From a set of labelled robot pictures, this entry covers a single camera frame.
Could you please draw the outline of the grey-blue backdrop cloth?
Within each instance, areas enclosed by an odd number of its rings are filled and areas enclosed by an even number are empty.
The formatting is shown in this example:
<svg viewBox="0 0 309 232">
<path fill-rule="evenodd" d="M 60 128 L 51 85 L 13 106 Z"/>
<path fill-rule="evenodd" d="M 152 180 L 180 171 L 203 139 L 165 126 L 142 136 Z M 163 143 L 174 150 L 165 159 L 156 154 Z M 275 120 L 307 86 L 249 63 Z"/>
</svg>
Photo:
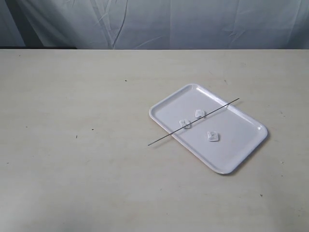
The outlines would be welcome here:
<svg viewBox="0 0 309 232">
<path fill-rule="evenodd" d="M 3 0 L 1 47 L 307 49 L 306 0 Z"/>
</svg>

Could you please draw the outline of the white foam piece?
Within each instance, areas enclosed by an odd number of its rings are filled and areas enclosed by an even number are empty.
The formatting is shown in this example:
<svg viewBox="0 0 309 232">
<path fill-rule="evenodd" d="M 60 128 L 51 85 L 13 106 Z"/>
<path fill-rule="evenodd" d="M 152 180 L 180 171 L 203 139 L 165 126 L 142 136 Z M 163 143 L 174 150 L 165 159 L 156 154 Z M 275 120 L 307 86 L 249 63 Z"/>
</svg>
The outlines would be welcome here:
<svg viewBox="0 0 309 232">
<path fill-rule="evenodd" d="M 182 119 L 179 121 L 180 127 L 182 129 L 190 129 L 191 128 L 191 121 L 188 119 Z"/>
<path fill-rule="evenodd" d="M 207 140 L 209 142 L 218 142 L 220 140 L 220 134 L 216 131 L 208 131 Z"/>
</svg>

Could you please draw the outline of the white rectangular plastic tray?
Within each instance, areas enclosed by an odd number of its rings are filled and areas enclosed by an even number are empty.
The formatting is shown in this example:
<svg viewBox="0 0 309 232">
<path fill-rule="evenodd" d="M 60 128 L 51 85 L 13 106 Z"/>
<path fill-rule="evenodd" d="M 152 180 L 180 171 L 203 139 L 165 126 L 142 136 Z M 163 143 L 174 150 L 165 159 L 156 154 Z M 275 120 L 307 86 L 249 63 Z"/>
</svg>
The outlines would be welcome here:
<svg viewBox="0 0 309 232">
<path fill-rule="evenodd" d="M 267 138 L 267 128 L 198 84 L 149 110 L 169 136 L 219 174 L 230 174 Z"/>
</svg>

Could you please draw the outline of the white foam piece end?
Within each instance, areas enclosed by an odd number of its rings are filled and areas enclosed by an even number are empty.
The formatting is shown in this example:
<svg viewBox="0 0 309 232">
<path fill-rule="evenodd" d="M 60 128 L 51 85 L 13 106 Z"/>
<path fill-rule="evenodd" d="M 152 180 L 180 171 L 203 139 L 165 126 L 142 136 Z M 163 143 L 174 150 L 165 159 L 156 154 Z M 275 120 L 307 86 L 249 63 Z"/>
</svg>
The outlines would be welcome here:
<svg viewBox="0 0 309 232">
<path fill-rule="evenodd" d="M 197 109 L 195 111 L 195 118 L 196 119 L 199 119 L 199 118 L 204 118 L 206 115 L 206 112 L 204 110 L 201 110 L 201 109 Z"/>
</svg>

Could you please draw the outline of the thin metal skewer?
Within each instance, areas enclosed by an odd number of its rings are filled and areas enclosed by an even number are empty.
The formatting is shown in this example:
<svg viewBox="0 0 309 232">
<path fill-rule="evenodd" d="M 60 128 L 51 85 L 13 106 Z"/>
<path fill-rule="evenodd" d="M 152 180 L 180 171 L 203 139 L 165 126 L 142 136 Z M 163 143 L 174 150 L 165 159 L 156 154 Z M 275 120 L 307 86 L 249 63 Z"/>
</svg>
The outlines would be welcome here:
<svg viewBox="0 0 309 232">
<path fill-rule="evenodd" d="M 219 107 L 219 108 L 217 108 L 217 109 L 215 109 L 215 110 L 213 110 L 213 111 L 211 111 L 211 112 L 205 114 L 203 117 L 197 118 L 196 120 L 190 122 L 189 124 L 185 124 L 184 126 L 178 128 L 177 130 L 174 130 L 173 132 L 171 132 L 171 133 L 169 133 L 169 134 L 167 134 L 167 135 L 165 135 L 165 136 L 163 136 L 163 137 L 161 137 L 161 138 L 159 138 L 159 139 L 157 139 L 157 140 L 155 140 L 155 141 L 149 143 L 147 146 L 151 146 L 151 145 L 153 145 L 153 144 L 155 144 L 155 143 L 157 143 L 157 142 L 159 142 L 159 141 L 161 141 L 161 140 L 163 140 L 163 139 L 165 139 L 165 138 L 167 138 L 167 137 L 173 135 L 174 133 L 176 133 L 176 132 L 178 132 L 178 131 L 180 131 L 180 130 L 182 130 L 182 129 L 185 129 L 185 128 L 188 127 L 188 126 L 191 126 L 192 124 L 198 122 L 199 120 L 205 119 L 207 116 L 209 116 L 209 115 L 211 115 L 211 114 L 213 114 L 213 113 L 215 113 L 215 112 L 217 112 L 217 111 L 219 111 L 219 110 L 221 110 L 221 109 L 223 109 L 223 108 L 226 108 L 227 106 L 229 106 L 229 105 L 231 105 L 232 103 L 238 101 L 239 99 L 240 99 L 240 98 L 236 98 L 236 99 L 234 99 L 234 100 L 228 102 L 227 104 L 225 104 L 225 105 L 223 105 L 223 106 L 221 106 L 221 107 Z"/>
</svg>

